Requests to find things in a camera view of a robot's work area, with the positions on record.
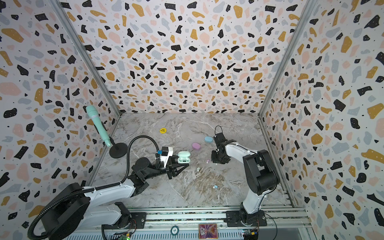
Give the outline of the mint green earbud case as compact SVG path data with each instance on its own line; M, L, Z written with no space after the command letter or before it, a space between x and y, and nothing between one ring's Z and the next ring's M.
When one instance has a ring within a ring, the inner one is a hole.
M190 159L191 153L188 151L181 151L178 153L178 163L179 164L189 164L191 159Z

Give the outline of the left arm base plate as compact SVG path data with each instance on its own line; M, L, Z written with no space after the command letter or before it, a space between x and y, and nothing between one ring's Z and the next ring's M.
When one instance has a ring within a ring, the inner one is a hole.
M130 215L122 215L115 224L105 225L105 230L117 230L126 232L128 230L138 230L145 227L147 218L146 212L130 213Z

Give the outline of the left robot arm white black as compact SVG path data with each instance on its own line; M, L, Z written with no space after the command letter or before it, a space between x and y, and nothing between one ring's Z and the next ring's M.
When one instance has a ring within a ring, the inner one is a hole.
M178 176L189 164L180 164L171 157L164 168L156 168L148 158L140 158L132 166L131 175L123 183L112 187L100 186L81 188L71 185L59 194L59 198L75 193L72 199L59 203L42 217L42 223L49 239L64 239L82 228L106 225L108 229L133 227L142 229L146 214L134 214L122 203L141 194L148 186L148 179L167 175L169 179Z

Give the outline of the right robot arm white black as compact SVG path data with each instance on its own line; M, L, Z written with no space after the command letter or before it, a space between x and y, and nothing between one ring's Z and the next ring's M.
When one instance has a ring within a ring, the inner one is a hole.
M216 149L211 160L215 164L227 164L235 159L244 165L249 192L242 203L246 214L252 215L261 209L266 195L280 184L277 168L267 150L251 150L234 140L215 137Z

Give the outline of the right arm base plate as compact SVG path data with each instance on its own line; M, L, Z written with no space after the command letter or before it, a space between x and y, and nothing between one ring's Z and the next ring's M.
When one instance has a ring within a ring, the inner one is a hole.
M254 214L248 214L245 210L227 211L224 222L228 227L265 227L267 220L265 212L260 210Z

